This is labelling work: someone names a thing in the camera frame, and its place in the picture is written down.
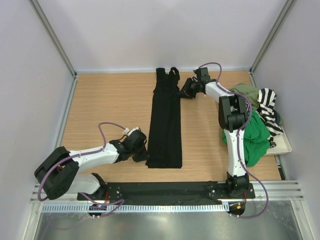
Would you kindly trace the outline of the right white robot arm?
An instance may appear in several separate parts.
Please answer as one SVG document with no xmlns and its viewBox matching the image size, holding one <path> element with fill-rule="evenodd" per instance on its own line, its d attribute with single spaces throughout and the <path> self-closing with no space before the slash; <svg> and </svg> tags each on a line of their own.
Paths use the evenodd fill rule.
<svg viewBox="0 0 320 240">
<path fill-rule="evenodd" d="M 225 134 L 228 151 L 225 192 L 231 198 L 239 198 L 249 189 L 250 183 L 244 168 L 244 133 L 252 115 L 251 105 L 244 96 L 223 87 L 219 77 L 211 78 L 204 65 L 193 72 L 195 76 L 186 80 L 179 96 L 194 99 L 198 93 L 203 93 L 218 102 L 218 123 Z"/>
</svg>

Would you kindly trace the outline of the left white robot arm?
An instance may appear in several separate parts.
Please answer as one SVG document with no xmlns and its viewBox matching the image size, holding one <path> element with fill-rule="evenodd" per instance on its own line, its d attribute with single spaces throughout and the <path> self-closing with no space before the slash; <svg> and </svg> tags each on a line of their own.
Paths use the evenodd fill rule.
<svg viewBox="0 0 320 240">
<path fill-rule="evenodd" d="M 78 200 L 103 200 L 108 192 L 107 183 L 97 173 L 83 172 L 129 158 L 136 163 L 146 161 L 149 157 L 146 143 L 146 135 L 136 127 L 121 139 L 104 142 L 99 147 L 68 151 L 60 146 L 34 171 L 34 177 L 49 200 L 65 194 L 77 194 Z"/>
</svg>

